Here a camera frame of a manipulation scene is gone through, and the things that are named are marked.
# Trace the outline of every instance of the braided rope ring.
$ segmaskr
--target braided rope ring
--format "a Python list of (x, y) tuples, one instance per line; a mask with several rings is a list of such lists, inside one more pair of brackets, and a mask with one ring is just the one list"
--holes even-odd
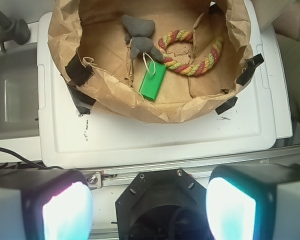
[(173, 60), (172, 57), (169, 57), (167, 53), (167, 47), (169, 44), (173, 44), (176, 41), (187, 41), (193, 42), (194, 36), (191, 31), (186, 30), (175, 30), (170, 31), (163, 38), (160, 38), (156, 48), (160, 50), (163, 54), (162, 63), (169, 69), (173, 70), (176, 73), (180, 73), (187, 76), (198, 76), (200, 74), (204, 74), (207, 70), (211, 69), (214, 64), (218, 61), (218, 58), (222, 52), (223, 47), (223, 38), (217, 37), (215, 43), (212, 45), (211, 52), (208, 57), (197, 65), (189, 65), (186, 63), (178, 62)]

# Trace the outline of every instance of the gray stuffed toy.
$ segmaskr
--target gray stuffed toy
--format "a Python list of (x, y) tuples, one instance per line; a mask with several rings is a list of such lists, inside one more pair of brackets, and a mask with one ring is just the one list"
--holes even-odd
[(121, 21), (128, 34), (124, 38), (126, 43), (131, 41), (130, 58), (134, 60), (139, 53), (150, 53), (158, 61), (164, 59), (163, 54), (157, 49), (149, 38), (154, 32), (156, 24), (153, 20), (135, 18), (123, 15)]

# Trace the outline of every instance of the faucet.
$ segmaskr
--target faucet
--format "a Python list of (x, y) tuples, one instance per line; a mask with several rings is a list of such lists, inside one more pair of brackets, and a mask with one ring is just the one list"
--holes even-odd
[(0, 11), (0, 48), (5, 52), (4, 42), (14, 40), (17, 44), (23, 45), (30, 39), (30, 31), (25, 20), (16, 20), (7, 17)]

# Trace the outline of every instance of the paper bag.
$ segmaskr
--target paper bag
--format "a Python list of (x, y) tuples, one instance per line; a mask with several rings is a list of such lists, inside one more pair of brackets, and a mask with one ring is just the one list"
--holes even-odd
[[(214, 2), (210, 7), (209, 0), (57, 0), (48, 30), (52, 59), (72, 88), (95, 100), (92, 111), (146, 123), (183, 123), (201, 117), (243, 89), (245, 84), (238, 84), (237, 78), (253, 56), (244, 0)], [(183, 63), (204, 60), (214, 39), (222, 36), (219, 60), (197, 77), (167, 70), (156, 100), (144, 99), (138, 90), (146, 68), (142, 56), (129, 59), (123, 14), (154, 20), (155, 45), (168, 32), (193, 31), (193, 43), (175, 42), (167, 49)]]

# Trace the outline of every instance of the screw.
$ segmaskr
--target screw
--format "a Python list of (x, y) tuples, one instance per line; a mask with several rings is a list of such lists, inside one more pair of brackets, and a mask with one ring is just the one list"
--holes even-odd
[(88, 177), (87, 181), (90, 184), (96, 184), (98, 182), (98, 178), (96, 175), (91, 175)]
[(176, 174), (178, 175), (178, 177), (181, 177), (182, 176), (182, 171), (178, 170), (178, 171), (176, 171)]

